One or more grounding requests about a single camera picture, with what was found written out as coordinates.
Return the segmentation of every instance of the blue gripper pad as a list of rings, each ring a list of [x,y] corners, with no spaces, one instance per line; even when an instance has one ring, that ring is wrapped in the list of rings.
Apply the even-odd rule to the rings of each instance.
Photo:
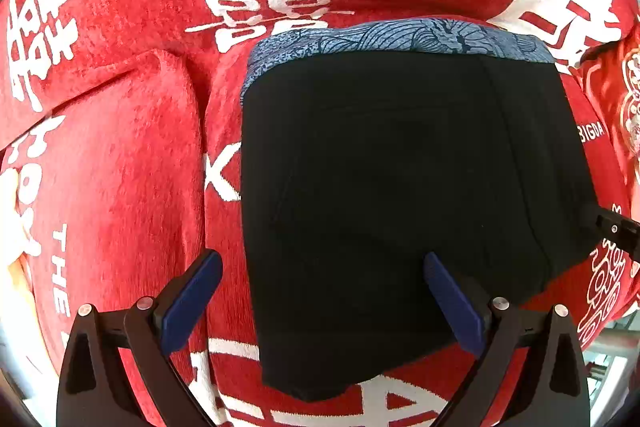
[[[211,250],[162,318],[160,348],[165,356],[182,349],[222,280],[222,258]]]
[[[433,252],[424,258],[424,280],[460,347],[478,359],[486,345],[484,319]]]

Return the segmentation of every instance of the blue patterned waistband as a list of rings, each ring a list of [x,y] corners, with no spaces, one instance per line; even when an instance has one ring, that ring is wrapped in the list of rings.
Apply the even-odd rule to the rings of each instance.
[[[350,28],[303,28],[256,44],[249,55],[240,103],[256,78],[271,68],[297,58],[356,51],[480,54],[554,63],[551,53],[537,37],[453,19],[418,18],[368,22]]]

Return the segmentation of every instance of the red blanket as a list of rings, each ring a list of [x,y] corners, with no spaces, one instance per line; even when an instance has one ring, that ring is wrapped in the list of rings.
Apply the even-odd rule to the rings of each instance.
[[[614,109],[601,110],[567,73],[588,46],[626,36],[637,13],[636,0],[3,0],[0,148],[14,146],[2,169],[21,168],[20,211],[33,213],[40,253],[34,248],[30,267],[54,365],[78,306],[107,311],[155,295],[206,245],[222,254],[225,276],[174,360],[217,423],[428,425],[472,363],[457,347],[322,403],[260,384],[239,205],[238,94],[249,51],[291,27],[430,14],[534,33],[558,60],[600,203],[629,215],[635,177],[618,158],[635,169],[636,156],[631,142],[612,138],[620,101],[604,89],[599,100]],[[586,347],[635,302],[636,271],[604,241],[530,307],[566,304]],[[159,424],[125,361],[143,410]],[[504,409],[517,366],[488,423]]]

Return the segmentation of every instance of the metal screw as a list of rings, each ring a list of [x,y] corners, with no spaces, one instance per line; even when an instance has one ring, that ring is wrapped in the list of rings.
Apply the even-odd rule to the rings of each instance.
[[[91,313],[91,310],[93,309],[94,308],[91,306],[91,304],[83,304],[78,308],[78,315],[80,315],[81,317],[86,317],[89,313]]]
[[[500,311],[505,311],[509,308],[509,301],[504,297],[496,297],[493,301],[494,308]]]
[[[153,297],[143,297],[142,299],[139,299],[138,302],[136,302],[136,307],[139,310],[148,310],[149,308],[151,308],[151,306],[154,303],[154,298]]]
[[[564,304],[556,304],[556,306],[554,307],[554,310],[561,317],[566,317],[569,314],[569,310]]]

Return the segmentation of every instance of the red fabric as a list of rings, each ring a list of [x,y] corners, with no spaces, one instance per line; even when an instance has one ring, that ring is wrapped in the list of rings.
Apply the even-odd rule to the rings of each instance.
[[[0,40],[11,44],[11,60],[0,54],[0,148],[48,112],[53,117],[34,136],[28,134],[17,145],[17,153],[9,147],[2,168],[11,160],[12,167],[31,173],[31,178],[23,179],[21,200],[26,203],[21,203],[20,210],[33,209],[32,233],[42,245],[42,253],[30,258],[30,267],[38,316],[54,364],[60,365],[64,333],[69,332],[80,304],[90,301],[106,311],[128,307],[144,294],[155,295],[206,245],[221,253],[224,279],[188,349],[175,357],[175,363],[217,423],[358,426],[388,421],[402,427],[434,418],[472,363],[457,347],[353,386],[341,397],[322,403],[304,404],[260,384],[238,201],[238,94],[256,39],[226,49],[226,41],[216,33],[234,29],[229,17],[242,21],[257,15],[263,20],[235,29],[249,28],[249,33],[257,34],[264,26],[264,34],[258,37],[263,38],[277,29],[275,23],[287,20],[340,27],[430,14],[492,20],[509,27],[515,24],[508,12],[514,0],[329,0],[329,4],[326,0],[296,0],[314,6],[298,7],[295,13],[283,13],[290,6],[283,7],[282,0],[254,0],[260,4],[257,11],[229,11],[227,18],[212,13],[206,0],[56,1],[59,10],[51,10],[46,19],[42,16],[44,21],[34,17],[41,15],[50,0],[32,4],[15,0],[14,13],[12,0],[0,3],[0,20],[8,20],[7,28],[22,26],[18,38],[24,57],[32,48],[33,58],[41,59],[32,60],[28,64],[31,71],[26,72],[27,64],[19,60],[20,44],[11,42],[7,31],[0,32]],[[521,17],[550,35],[545,41],[560,50],[562,57],[566,42],[574,42],[575,31],[584,28],[585,21],[593,25],[582,36],[582,44],[569,52],[596,44],[593,35],[601,36],[600,41],[626,36],[638,11],[636,0],[598,0],[588,13],[582,5],[591,6],[591,0],[571,2],[574,4],[567,6],[574,12],[573,19],[562,18],[566,15],[563,6],[553,5],[549,14],[552,0],[537,4],[533,13]],[[255,4],[243,0],[235,6]],[[324,8],[330,12],[318,11]],[[545,22],[540,14],[553,20]],[[60,22],[58,27],[54,20]],[[602,28],[594,29],[598,20]],[[220,26],[185,31],[208,23]],[[558,38],[552,26],[557,26]],[[64,48],[56,40],[60,30],[68,44],[62,54],[52,48],[52,42]],[[36,52],[38,42],[41,46]],[[49,68],[43,54],[52,62]],[[10,62],[14,62],[13,88]],[[559,58],[559,68],[568,71],[570,62]],[[27,80],[33,96],[28,93]],[[579,132],[589,137],[584,147],[600,203],[629,215],[630,176],[624,167],[621,173],[621,146],[609,139],[619,115],[614,110],[605,114],[593,97],[585,96],[584,83],[566,74],[562,81],[578,127],[582,126]],[[603,90],[603,100],[609,100],[610,92]],[[35,110],[38,104],[40,111]],[[38,135],[49,128],[42,150]],[[25,168],[26,164],[42,169],[37,187],[32,184],[38,167]],[[546,310],[557,302],[566,304],[587,346],[614,314],[628,307],[636,291],[631,268],[628,255],[604,242],[529,305]],[[65,299],[71,316],[67,316]],[[508,374],[488,423],[495,422],[504,410],[521,361],[522,354]],[[159,425],[161,420],[130,357],[126,364],[143,410]]]
[[[640,184],[638,155],[640,153],[640,23],[636,23],[625,39],[612,49],[585,60],[573,70],[578,85],[596,111],[600,121],[607,123],[618,169],[625,180],[631,216],[640,220]],[[640,303],[640,278],[635,277],[640,264],[632,263],[630,273],[634,283],[626,288],[623,301],[614,318]]]

